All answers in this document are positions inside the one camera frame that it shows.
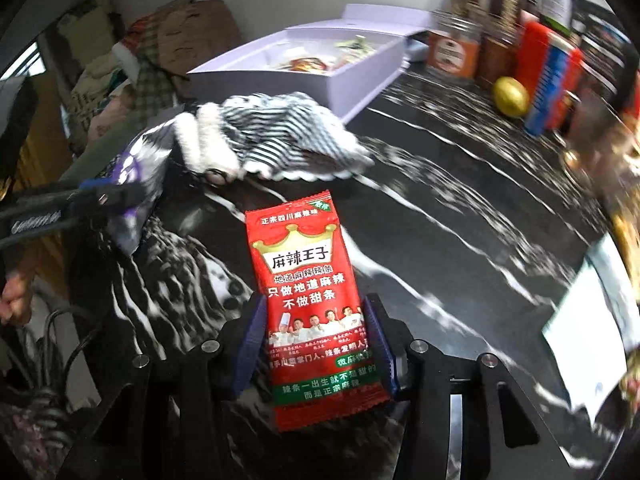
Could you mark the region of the person's left hand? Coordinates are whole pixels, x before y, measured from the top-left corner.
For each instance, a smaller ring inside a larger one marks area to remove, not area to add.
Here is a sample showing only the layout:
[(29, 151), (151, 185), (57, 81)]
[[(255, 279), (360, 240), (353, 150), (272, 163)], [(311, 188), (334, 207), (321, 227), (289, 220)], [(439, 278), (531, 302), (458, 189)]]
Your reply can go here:
[(1, 293), (1, 323), (24, 326), (32, 317), (32, 272), (13, 271)]

